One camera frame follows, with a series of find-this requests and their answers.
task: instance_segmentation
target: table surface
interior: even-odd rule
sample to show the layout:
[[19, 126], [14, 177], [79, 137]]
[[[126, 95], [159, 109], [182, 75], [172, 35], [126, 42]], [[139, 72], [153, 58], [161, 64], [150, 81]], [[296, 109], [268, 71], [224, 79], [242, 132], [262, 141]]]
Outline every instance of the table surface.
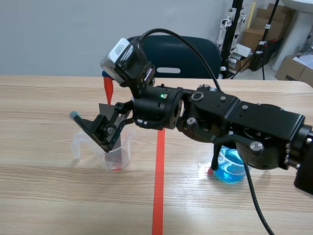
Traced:
[[[157, 84], [196, 89], [203, 79], [157, 79]], [[224, 92], [271, 103], [306, 116], [313, 125], [313, 89], [300, 82], [222, 80]], [[112, 103], [127, 101], [115, 86]], [[0, 76], [0, 235], [149, 235], [152, 229], [157, 131], [134, 124], [132, 159], [121, 172], [106, 172], [83, 146], [70, 150], [80, 128], [76, 110], [94, 119], [106, 103], [96, 77]], [[246, 179], [226, 184], [199, 177], [211, 144], [166, 130], [165, 235], [265, 235]], [[311, 235], [313, 199], [295, 191], [296, 171], [251, 171], [263, 214], [276, 235]]]

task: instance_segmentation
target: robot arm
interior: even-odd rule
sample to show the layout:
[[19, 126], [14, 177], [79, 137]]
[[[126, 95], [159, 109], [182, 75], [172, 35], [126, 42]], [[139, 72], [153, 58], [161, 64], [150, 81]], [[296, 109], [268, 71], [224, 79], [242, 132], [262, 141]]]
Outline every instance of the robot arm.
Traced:
[[127, 124], [177, 128], [193, 140], [236, 148], [242, 160], [256, 169], [294, 167], [295, 186], [313, 194], [313, 132], [303, 115], [241, 101], [208, 85], [195, 91], [164, 84], [154, 87], [155, 68], [140, 38], [121, 39], [100, 65], [121, 87], [130, 88], [133, 99], [116, 103], [110, 120], [98, 115], [89, 121], [76, 112], [70, 116], [104, 151], [112, 150]]

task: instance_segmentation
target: red tape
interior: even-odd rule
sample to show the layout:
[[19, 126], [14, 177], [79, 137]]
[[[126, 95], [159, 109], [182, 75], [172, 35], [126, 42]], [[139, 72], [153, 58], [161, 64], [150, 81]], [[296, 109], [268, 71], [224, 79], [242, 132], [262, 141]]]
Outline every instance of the red tape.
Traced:
[[163, 234], [165, 129], [157, 132], [156, 179], [153, 201], [152, 235]]

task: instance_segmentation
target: chair backrest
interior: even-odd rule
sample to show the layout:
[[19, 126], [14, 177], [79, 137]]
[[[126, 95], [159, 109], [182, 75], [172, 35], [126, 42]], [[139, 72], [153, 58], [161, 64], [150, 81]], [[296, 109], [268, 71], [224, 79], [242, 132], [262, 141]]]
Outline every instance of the chair backrest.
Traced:
[[[221, 68], [221, 53], [217, 45], [204, 38], [183, 36], [204, 57], [218, 78]], [[148, 61], [156, 67], [155, 77], [163, 78], [211, 78], [197, 55], [179, 39], [170, 35], [152, 35], [145, 38], [143, 50]], [[179, 73], [167, 72], [175, 68]]]

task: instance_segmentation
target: cardboard box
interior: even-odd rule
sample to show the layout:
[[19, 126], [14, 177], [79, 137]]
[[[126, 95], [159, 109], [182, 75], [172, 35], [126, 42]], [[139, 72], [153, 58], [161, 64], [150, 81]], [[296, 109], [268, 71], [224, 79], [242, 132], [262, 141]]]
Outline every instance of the cardboard box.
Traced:
[[[270, 15], [271, 11], [259, 8], [257, 10], [256, 18], [252, 24], [252, 28], [264, 30]], [[292, 18], [290, 17], [290, 14], [275, 12], [266, 40], [275, 39], [279, 41], [283, 39], [291, 23], [291, 20]]]
[[275, 77], [278, 80], [300, 81], [313, 87], [313, 70], [294, 61], [295, 55], [286, 56]]
[[[249, 56], [249, 57], [247, 57], [247, 58], [244, 58], [244, 59], [242, 59], [242, 60], [237, 60], [237, 63], [236, 63], [236, 64], [235, 64], [235, 63], [232, 63], [232, 62], [229, 62], [229, 63], [228, 63], [229, 68], [230, 68], [231, 70], [234, 70], [234, 71], [237, 72], [237, 71], [245, 64], [245, 62], [247, 62], [247, 60], [248, 60], [251, 56]], [[249, 62], [243, 67], [243, 69], [242, 69], [240, 72], [245, 71], [245, 70], [250, 66], [250, 63], [251, 63], [251, 61], [249, 61]]]
[[[273, 3], [270, 3], [268, 5], [268, 10], [270, 12], [273, 11], [274, 5], [275, 4], [273, 4]], [[280, 12], [280, 13], [284, 13], [284, 14], [290, 14], [290, 16], [293, 17], [293, 15], [296, 13], [296, 10], [289, 8], [289, 7], [286, 7], [286, 6], [278, 5], [276, 8], [276, 12]]]
[[243, 32], [243, 38], [240, 42], [241, 45], [248, 47], [254, 52], [259, 44], [259, 41], [262, 40], [264, 30], [248, 28]]

